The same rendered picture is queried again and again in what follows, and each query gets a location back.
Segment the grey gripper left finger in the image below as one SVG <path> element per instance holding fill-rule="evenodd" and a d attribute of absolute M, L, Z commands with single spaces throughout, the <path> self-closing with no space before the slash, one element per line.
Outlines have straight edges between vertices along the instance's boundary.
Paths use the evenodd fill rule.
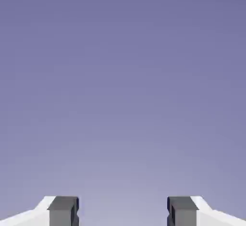
<path fill-rule="evenodd" d="M 79 226 L 79 198 L 45 196 L 31 210 L 0 220 L 0 226 Z"/>

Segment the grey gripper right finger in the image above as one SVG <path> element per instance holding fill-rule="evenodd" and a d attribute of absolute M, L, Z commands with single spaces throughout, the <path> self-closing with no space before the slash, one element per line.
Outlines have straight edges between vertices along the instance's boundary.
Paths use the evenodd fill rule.
<path fill-rule="evenodd" d="M 246 226 L 246 220 L 212 209 L 201 196 L 169 196 L 167 210 L 167 226 Z"/>

